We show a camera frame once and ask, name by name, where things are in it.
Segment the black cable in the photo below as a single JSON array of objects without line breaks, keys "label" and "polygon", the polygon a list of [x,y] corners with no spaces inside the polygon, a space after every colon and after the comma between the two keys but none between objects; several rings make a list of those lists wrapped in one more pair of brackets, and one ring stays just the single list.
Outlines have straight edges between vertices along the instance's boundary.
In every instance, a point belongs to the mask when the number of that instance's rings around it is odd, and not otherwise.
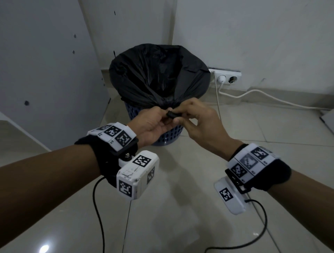
[{"label": "black cable", "polygon": [[264,226],[262,232],[259,234],[259,236],[256,237],[254,240],[252,240],[252,241],[250,241],[250,242],[248,242],[248,243],[239,245],[239,246],[233,246],[233,247],[208,247],[208,248],[205,249],[204,253],[206,253],[206,252],[207,252],[208,250],[210,250],[210,249],[240,249],[240,248],[244,248],[244,247],[247,247],[247,246],[249,246],[249,245],[255,243],[256,241],[258,241],[258,240],[265,234],[266,229],[267,229],[267,225],[268,225],[267,213],[266,213],[266,211],[265,211],[265,208],[264,208],[263,205],[262,205],[259,201],[257,201],[257,200],[254,200],[254,199],[247,199],[247,200],[245,200],[246,203],[251,202],[251,201],[252,201],[252,202],[256,202],[256,203],[258,203],[258,204],[261,206],[261,208],[262,208],[262,210],[263,210],[263,213],[265,214],[265,226]]},{"label": "black cable", "polygon": [[100,217],[100,214],[99,214],[99,211],[98,211],[98,207],[96,206],[96,202],[95,202],[95,190],[96,190],[96,187],[97,185],[99,184],[99,182],[101,182],[103,179],[105,179],[106,177],[103,177],[103,178],[100,178],[96,184],[94,185],[94,189],[93,189],[93,203],[94,203],[94,207],[95,207],[95,211],[96,211],[96,214],[98,215],[98,218],[99,218],[99,222],[100,222],[100,226],[101,226],[101,232],[102,232],[102,242],[103,242],[103,250],[102,252],[104,253],[104,250],[105,250],[105,241],[104,241],[104,232],[103,232],[103,226],[102,226],[102,221],[101,221],[101,217]]}]

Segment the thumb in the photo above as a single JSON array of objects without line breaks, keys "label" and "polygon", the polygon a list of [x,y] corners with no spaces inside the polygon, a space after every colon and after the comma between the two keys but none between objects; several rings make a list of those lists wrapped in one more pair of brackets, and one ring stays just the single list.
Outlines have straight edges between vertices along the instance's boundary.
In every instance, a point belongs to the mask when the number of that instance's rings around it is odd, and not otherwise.
[{"label": "thumb", "polygon": [[185,127],[189,133],[189,136],[194,136],[197,132],[197,126],[187,118],[177,117],[173,120],[173,123]]}]

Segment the blue plastic basket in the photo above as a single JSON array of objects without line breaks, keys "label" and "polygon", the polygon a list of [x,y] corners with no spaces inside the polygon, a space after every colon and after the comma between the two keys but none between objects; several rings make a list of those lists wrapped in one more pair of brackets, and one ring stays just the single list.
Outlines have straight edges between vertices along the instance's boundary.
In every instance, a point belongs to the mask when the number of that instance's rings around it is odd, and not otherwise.
[{"label": "blue plastic basket", "polygon": [[[138,115],[138,113],[142,110],[142,108],[133,107],[127,103],[125,103],[126,110],[128,111],[129,117],[132,120],[134,117]],[[166,146],[168,144],[173,143],[180,136],[183,130],[183,126],[178,125],[174,127],[172,130],[162,134],[159,139],[153,143],[153,146]]]}]

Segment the trash bag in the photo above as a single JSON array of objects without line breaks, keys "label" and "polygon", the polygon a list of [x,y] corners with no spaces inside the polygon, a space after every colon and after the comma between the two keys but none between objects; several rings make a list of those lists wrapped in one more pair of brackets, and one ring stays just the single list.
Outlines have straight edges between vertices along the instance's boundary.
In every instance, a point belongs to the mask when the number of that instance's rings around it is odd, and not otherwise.
[{"label": "trash bag", "polygon": [[109,67],[112,85],[134,107],[175,108],[209,88],[207,66],[182,46],[142,44],[126,50]]}]

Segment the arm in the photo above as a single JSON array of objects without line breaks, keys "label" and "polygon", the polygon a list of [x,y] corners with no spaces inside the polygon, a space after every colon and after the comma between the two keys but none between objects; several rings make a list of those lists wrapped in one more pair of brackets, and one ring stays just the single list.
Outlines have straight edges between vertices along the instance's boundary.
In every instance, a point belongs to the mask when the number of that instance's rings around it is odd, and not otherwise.
[{"label": "arm", "polygon": [[297,171],[268,193],[320,241],[334,250],[334,190]]},{"label": "arm", "polygon": [[[184,101],[175,113],[176,124],[183,125],[200,146],[229,160],[242,144],[230,138],[217,112],[196,98]],[[189,118],[198,120],[197,126]],[[292,171],[288,181],[273,185],[268,193],[306,229],[334,250],[334,190],[299,172]]]},{"label": "arm", "polygon": [[[175,125],[159,107],[143,110],[128,126],[138,148],[151,145]],[[100,176],[89,145],[72,145],[0,168],[0,248]]]}]

